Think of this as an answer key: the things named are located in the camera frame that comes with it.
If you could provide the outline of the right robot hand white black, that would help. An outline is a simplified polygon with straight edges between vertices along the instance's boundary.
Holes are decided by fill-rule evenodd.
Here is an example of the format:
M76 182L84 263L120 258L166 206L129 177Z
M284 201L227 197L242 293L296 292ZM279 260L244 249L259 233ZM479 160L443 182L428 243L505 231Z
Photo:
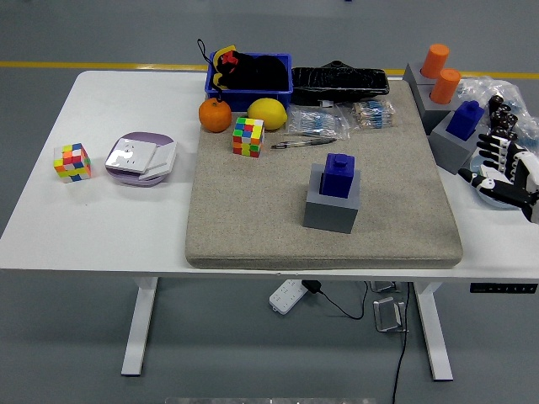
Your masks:
M538 157L495 131L478 136L483 170L465 167L458 174L479 194L519 208L531 223L538 222Z

